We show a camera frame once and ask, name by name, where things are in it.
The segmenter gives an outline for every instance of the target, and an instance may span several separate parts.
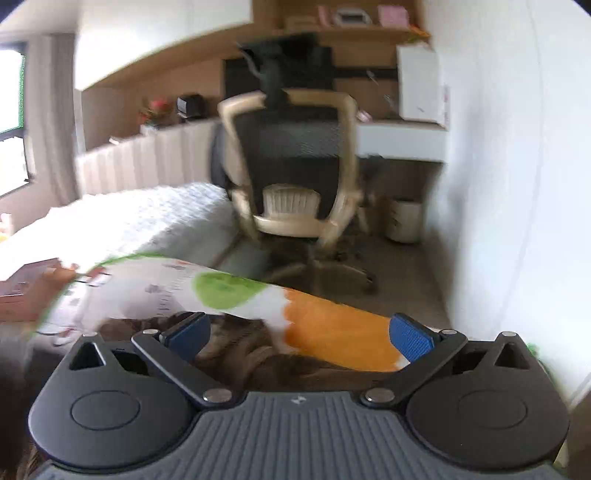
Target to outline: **window frame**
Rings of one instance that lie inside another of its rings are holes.
[[[19,52],[21,55],[25,57],[25,72],[27,69],[27,42],[24,41],[12,41],[12,42],[0,42],[0,50],[15,50]],[[28,155],[27,155],[27,122],[26,122],[26,115],[25,115],[25,104],[27,103],[27,96],[25,94],[25,72],[22,76],[22,127],[12,128],[10,130],[6,130],[5,132],[0,133],[0,142],[4,140],[8,140],[9,138],[20,138],[22,139],[24,155],[25,155],[25,168],[27,171],[27,176],[23,179],[25,183],[31,183],[34,180],[34,175],[31,170],[31,166],[29,164]],[[4,196],[10,192],[0,193],[0,196]]]

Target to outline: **white drawer unit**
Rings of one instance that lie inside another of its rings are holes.
[[[439,58],[427,44],[398,45],[400,116],[405,120],[443,123],[443,88]]]

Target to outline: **pink box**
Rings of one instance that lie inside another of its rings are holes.
[[[330,8],[326,5],[318,5],[318,20],[321,27],[332,27],[330,19]]]
[[[379,23],[386,28],[408,30],[410,20],[408,12],[399,5],[378,5]]]

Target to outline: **grooved surface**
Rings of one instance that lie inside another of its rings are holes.
[[[84,475],[48,468],[38,480]],[[100,479],[106,476],[93,475]],[[348,393],[250,393],[229,411],[202,415],[168,456],[125,480],[558,480],[548,465],[526,473],[482,474],[429,454],[386,411],[353,403]]]
[[[209,147],[216,124],[215,120],[192,122],[79,155],[80,194],[209,181]]]

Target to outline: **chair seat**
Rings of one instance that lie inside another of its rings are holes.
[[[263,233],[296,238],[318,238],[327,225],[326,220],[318,220],[307,215],[291,215],[288,222],[282,218],[254,216],[258,230]]]

